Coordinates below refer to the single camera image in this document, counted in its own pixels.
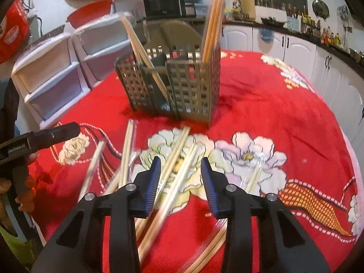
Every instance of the cabinet handle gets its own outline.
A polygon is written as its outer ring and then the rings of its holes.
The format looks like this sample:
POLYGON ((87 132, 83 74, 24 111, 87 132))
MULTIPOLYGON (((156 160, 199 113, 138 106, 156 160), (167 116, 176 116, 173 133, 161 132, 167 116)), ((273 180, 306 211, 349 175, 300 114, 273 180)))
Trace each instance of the cabinet handle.
POLYGON ((329 58, 329 61, 328 61, 328 63, 327 63, 327 67, 329 68, 329 70, 330 70, 330 60, 332 59, 332 56, 330 56, 330 58, 329 58))

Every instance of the gray utensil basket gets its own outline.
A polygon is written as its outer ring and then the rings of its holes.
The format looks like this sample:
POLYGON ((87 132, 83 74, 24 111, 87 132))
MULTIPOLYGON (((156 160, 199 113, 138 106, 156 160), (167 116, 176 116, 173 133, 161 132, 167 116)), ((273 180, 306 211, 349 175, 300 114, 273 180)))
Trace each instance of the gray utensil basket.
POLYGON ((200 62, 200 47, 147 48, 154 68, 138 65, 134 54, 116 59, 115 68, 133 111, 165 115, 176 120, 191 119, 208 123, 217 107, 220 91, 220 47, 208 63, 200 62), (157 87, 152 72, 164 82, 168 100, 157 87))

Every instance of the kitchen counter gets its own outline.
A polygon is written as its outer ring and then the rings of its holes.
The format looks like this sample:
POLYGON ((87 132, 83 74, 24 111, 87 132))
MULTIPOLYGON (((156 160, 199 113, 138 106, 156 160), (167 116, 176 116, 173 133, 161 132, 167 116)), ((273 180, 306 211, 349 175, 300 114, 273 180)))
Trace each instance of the kitchen counter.
MULTIPOLYGON (((192 27, 194 27, 196 29, 197 32, 199 32, 202 35, 203 25, 205 23, 205 17, 203 17, 203 16, 202 17, 181 17, 181 18, 173 18, 173 19, 177 19, 177 20, 185 21, 186 23, 189 23, 190 25, 192 25, 192 27)), ((154 26, 159 25, 163 21, 164 21, 164 19, 148 20, 147 21, 148 28, 152 29, 154 26)), ((300 32, 294 32, 294 31, 290 31, 289 29, 286 29, 286 28, 278 28, 275 26, 268 26, 268 25, 264 25, 262 23, 249 22, 249 21, 228 21, 226 23, 223 23, 223 25, 241 25, 241 26, 250 26, 252 28, 264 28, 264 29, 273 30, 275 32, 279 32, 282 34, 294 36, 294 37, 300 38, 302 40, 306 40, 308 42, 316 44, 320 48, 326 50, 330 54, 341 59, 343 62, 345 62, 348 66, 350 66, 350 68, 352 68, 355 72, 357 72, 364 79, 364 67, 362 67, 359 63, 356 63, 355 61, 353 61, 352 58, 350 57, 350 54, 345 54, 344 52, 340 52, 339 50, 335 49, 334 47, 314 42, 309 37, 307 37, 306 35, 304 35, 300 32)), ((140 34, 138 34, 138 36, 139 35, 140 35, 141 41, 144 41, 143 40, 144 36, 142 35, 142 32, 140 32, 140 34)))
POLYGON ((357 72, 364 79, 364 67, 362 67, 359 63, 356 63, 355 61, 353 61, 352 58, 350 57, 350 54, 345 54, 344 52, 340 52, 336 48, 325 45, 325 44, 313 42, 309 37, 307 37, 306 35, 304 35, 302 33, 290 31, 289 29, 286 29, 286 28, 278 28, 275 26, 268 26, 268 25, 263 25, 262 23, 249 22, 249 21, 228 21, 228 22, 224 23, 224 25, 241 25, 241 26, 250 26, 252 28, 264 28, 264 29, 273 30, 275 32, 279 32, 282 34, 294 36, 294 37, 300 38, 302 40, 306 40, 308 42, 316 44, 318 47, 326 50, 330 54, 341 59, 343 62, 345 62, 350 68, 352 68, 355 72, 357 72))

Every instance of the white kitchen cabinet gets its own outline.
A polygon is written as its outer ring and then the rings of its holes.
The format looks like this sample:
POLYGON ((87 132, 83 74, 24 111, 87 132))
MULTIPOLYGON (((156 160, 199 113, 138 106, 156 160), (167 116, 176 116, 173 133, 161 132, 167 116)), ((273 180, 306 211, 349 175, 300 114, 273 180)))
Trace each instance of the white kitchen cabinet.
POLYGON ((286 35, 284 62, 306 78, 311 78, 316 56, 316 45, 306 40, 286 35))
POLYGON ((348 66, 343 61, 329 54, 326 64, 326 74, 319 92, 334 113, 341 110, 339 108, 340 102, 338 103, 336 101, 338 94, 344 93, 343 89, 346 92, 348 88, 348 81, 344 81, 347 70, 348 66))
POLYGON ((285 34, 273 31, 273 41, 266 43, 262 40, 259 29, 253 28, 253 51, 283 60, 285 38, 285 34))
POLYGON ((224 25, 221 48, 232 51, 253 50, 253 28, 248 26, 224 25))
POLYGON ((327 61, 330 58, 330 54, 318 47, 315 56, 315 62, 313 66, 313 71, 311 77, 307 77, 312 86, 322 94, 323 87, 327 82, 327 61))
POLYGON ((364 79, 350 67, 347 67, 346 69, 345 78, 348 82, 342 108, 345 117, 342 118, 342 121, 340 121, 339 124, 352 142, 356 139, 359 132, 359 125, 362 122, 364 79))

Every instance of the red tablecloth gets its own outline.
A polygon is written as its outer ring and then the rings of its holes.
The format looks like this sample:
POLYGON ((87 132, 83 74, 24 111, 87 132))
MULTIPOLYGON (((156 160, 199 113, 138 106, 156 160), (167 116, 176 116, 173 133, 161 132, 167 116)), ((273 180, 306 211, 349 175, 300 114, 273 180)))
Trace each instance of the red tablecloth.
MULTIPOLYGON (((176 123, 167 117, 133 113, 114 73, 82 99, 61 123, 78 122, 84 135, 41 151, 30 169, 37 190, 33 216, 46 239, 76 204, 89 159, 102 138, 107 147, 91 190, 101 191, 110 180, 120 163, 129 118, 138 122, 135 147, 142 150, 134 172, 148 168, 155 155, 164 162, 182 125, 191 127, 187 147, 198 141, 204 144, 142 265, 143 272, 184 272, 196 252, 217 233, 200 177, 203 156, 239 185, 250 167, 251 154, 265 153, 268 160, 254 193, 278 194, 332 270, 352 249, 359 217, 357 187, 333 113, 292 68, 259 53, 245 52, 222 52, 220 100, 209 129, 192 121, 176 123)), ((219 272, 222 255, 223 248, 202 271, 219 272)), ((257 240, 253 264, 257 272, 257 240)))

